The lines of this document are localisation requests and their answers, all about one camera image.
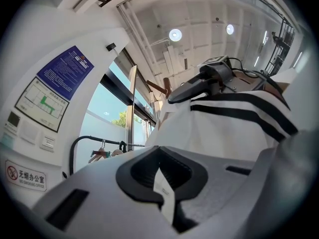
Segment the labelled white wall switch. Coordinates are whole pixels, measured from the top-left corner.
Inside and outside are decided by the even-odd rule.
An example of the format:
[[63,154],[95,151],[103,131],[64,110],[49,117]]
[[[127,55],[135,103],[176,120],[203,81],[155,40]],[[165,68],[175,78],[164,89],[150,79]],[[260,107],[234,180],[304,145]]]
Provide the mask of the labelled white wall switch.
[[44,149],[49,152],[54,152],[55,139],[53,137],[43,135],[39,144],[41,149]]

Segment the white jacket with black stripes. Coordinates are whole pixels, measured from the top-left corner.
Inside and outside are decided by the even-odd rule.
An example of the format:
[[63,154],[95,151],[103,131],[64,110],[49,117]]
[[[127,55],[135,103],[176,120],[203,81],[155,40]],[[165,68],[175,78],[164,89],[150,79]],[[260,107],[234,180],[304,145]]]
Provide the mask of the white jacket with black stripes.
[[231,206],[246,217],[262,191],[273,150],[298,133],[287,105],[265,91],[219,94],[164,103],[145,145],[179,149],[208,171],[205,187],[177,208],[200,224]]

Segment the bunch of wooden hangers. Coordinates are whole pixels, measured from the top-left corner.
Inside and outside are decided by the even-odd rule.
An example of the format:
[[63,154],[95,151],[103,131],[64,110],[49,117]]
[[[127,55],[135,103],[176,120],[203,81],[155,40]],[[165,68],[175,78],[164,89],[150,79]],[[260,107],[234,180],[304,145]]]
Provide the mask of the bunch of wooden hangers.
[[92,151],[91,158],[88,161],[89,164],[92,163],[92,162],[97,162],[101,158],[107,159],[107,158],[115,157],[117,155],[124,154],[126,152],[126,144],[123,141],[120,142],[119,148],[115,149],[113,152],[105,150],[106,143],[107,143],[106,140],[103,139],[101,147],[99,148],[99,150],[97,150],[97,151],[93,150]]

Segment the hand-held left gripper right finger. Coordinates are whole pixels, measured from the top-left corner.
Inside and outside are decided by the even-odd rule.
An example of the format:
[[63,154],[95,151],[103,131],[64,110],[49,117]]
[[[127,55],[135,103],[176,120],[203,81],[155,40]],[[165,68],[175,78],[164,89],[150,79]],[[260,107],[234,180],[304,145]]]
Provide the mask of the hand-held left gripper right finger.
[[290,233],[312,188],[312,134],[300,132],[257,161],[160,147],[173,183],[173,221],[159,215],[160,239],[266,239]]

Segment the no smoking sign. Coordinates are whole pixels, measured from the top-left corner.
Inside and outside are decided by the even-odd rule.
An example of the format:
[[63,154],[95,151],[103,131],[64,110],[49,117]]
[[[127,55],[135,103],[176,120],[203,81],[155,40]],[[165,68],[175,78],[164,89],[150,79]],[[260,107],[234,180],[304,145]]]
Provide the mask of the no smoking sign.
[[16,186],[39,192],[47,191],[45,173],[26,168],[10,160],[5,161],[5,176],[9,183]]

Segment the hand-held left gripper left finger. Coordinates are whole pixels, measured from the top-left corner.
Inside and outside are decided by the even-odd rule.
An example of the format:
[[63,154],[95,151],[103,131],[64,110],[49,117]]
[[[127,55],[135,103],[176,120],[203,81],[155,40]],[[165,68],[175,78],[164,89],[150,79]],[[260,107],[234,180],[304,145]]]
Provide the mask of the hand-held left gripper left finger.
[[86,165],[48,191],[32,208],[46,220],[74,190],[88,192],[58,238],[67,239],[173,239],[174,229],[153,203],[137,202],[116,182],[118,168],[151,148],[131,151]]

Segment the black garment rack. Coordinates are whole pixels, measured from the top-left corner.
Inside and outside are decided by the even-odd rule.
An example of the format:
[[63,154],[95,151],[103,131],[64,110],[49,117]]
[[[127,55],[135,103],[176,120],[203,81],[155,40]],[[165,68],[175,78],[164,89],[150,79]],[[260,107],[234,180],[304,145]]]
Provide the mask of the black garment rack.
[[107,140],[107,139],[103,139],[103,138],[98,138],[98,137],[94,137],[94,136],[89,136],[89,135],[85,135],[85,136],[80,136],[77,139],[75,139],[71,145],[70,148],[70,152],[69,152],[69,175],[73,175],[74,174],[74,150],[75,150],[75,146],[76,144],[83,139],[89,139],[89,140],[93,140],[93,141],[97,141],[97,142],[101,142],[101,143],[108,143],[108,144],[114,144],[114,145],[118,145],[121,149],[121,147],[123,147],[122,151],[126,151],[126,147],[144,147],[144,145],[141,144],[132,144],[132,143],[125,143],[124,141],[118,142],[118,141],[112,141],[112,140]]

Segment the black wall sensor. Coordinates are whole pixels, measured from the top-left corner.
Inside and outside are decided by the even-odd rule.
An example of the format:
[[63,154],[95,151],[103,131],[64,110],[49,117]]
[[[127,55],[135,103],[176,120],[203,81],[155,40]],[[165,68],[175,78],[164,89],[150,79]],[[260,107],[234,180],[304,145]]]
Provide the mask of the black wall sensor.
[[106,49],[109,51],[109,52],[114,52],[116,54],[116,56],[118,56],[118,53],[116,51],[116,44],[115,43],[111,43],[109,45],[106,46]]

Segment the black framed glass door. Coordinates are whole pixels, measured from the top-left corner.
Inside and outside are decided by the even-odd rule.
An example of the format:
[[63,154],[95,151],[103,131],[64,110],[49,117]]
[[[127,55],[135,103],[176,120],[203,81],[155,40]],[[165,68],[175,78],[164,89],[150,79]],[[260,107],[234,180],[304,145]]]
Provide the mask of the black framed glass door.
[[147,89],[148,93],[150,94],[149,104],[153,111],[155,110],[155,98],[154,94],[151,92],[151,89],[146,85],[146,81],[139,71],[137,64],[133,61],[132,57],[125,48],[116,57],[115,64],[118,66],[119,71],[123,73],[124,79],[129,81],[129,86],[126,87],[124,81],[122,81],[111,69],[107,70],[100,83],[121,102],[127,105],[125,129],[128,130],[128,136],[125,140],[127,145],[126,147],[123,147],[123,150],[133,151],[136,147],[144,146],[144,144],[134,143],[135,116],[146,122],[146,134],[149,133],[151,127],[156,125],[156,114],[154,112],[148,112],[147,106],[143,106],[143,104],[137,98],[136,83],[141,82],[142,86]]

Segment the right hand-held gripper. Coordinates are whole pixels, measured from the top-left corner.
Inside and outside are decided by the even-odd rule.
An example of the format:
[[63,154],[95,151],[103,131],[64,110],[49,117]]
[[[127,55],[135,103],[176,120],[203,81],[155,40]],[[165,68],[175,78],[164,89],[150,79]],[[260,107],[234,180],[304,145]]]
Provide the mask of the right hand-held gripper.
[[232,66],[227,55],[209,58],[198,65],[200,73],[183,83],[171,92],[168,97],[169,104],[177,104],[197,97],[202,93],[210,92],[210,79],[217,81],[219,93],[231,92],[227,90],[226,83],[234,78]]

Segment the wall thermostat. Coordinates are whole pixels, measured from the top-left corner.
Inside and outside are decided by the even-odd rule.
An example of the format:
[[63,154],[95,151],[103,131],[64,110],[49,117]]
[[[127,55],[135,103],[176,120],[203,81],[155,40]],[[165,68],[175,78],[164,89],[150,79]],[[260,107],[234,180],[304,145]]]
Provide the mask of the wall thermostat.
[[7,121],[5,122],[5,129],[7,129],[10,133],[17,135],[18,125],[20,122],[20,116],[18,116],[14,112],[10,112]]

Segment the wooden coat stand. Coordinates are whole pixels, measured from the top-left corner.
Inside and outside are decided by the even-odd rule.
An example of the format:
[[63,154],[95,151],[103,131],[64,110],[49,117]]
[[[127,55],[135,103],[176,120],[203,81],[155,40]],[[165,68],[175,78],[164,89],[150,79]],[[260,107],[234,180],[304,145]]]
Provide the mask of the wooden coat stand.
[[164,88],[160,87],[159,85],[153,83],[150,80],[147,80],[146,83],[153,87],[154,89],[156,89],[157,91],[159,91],[160,93],[162,93],[164,95],[164,98],[167,100],[168,97],[170,96],[171,92],[172,92],[172,88],[171,88],[171,84],[170,84],[170,80],[169,78],[165,77],[163,79],[163,85]]

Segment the blue poster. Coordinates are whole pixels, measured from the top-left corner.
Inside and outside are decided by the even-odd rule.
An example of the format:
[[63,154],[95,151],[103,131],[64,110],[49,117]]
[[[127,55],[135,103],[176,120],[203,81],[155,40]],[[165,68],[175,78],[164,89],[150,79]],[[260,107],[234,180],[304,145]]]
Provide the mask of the blue poster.
[[37,77],[57,94],[71,100],[93,68],[94,65],[74,45],[46,64]]

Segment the evacuation map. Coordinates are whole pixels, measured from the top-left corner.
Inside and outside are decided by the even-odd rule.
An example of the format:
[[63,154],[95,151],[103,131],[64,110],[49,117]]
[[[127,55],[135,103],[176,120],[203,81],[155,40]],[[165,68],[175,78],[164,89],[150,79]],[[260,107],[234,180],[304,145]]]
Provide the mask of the evacuation map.
[[47,87],[38,77],[24,89],[15,108],[41,126],[58,132],[69,102]]

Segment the plain white wall switch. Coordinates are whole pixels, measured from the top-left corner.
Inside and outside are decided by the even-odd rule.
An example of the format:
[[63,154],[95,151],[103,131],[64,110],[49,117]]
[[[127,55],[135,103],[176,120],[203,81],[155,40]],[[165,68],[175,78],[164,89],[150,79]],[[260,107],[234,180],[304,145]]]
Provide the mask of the plain white wall switch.
[[37,136],[39,134],[39,128],[29,123],[26,120],[23,120],[19,130],[19,136],[23,140],[35,144]]

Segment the black balcony railing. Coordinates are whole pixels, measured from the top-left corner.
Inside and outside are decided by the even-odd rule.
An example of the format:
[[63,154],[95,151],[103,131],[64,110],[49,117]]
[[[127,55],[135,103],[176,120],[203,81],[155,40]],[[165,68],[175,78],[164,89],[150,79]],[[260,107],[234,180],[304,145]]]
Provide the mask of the black balcony railing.
[[283,18],[279,33],[272,32],[271,37],[274,41],[275,48],[271,58],[265,68],[265,72],[269,76],[274,76],[280,70],[285,58],[291,48],[295,36],[295,29]]

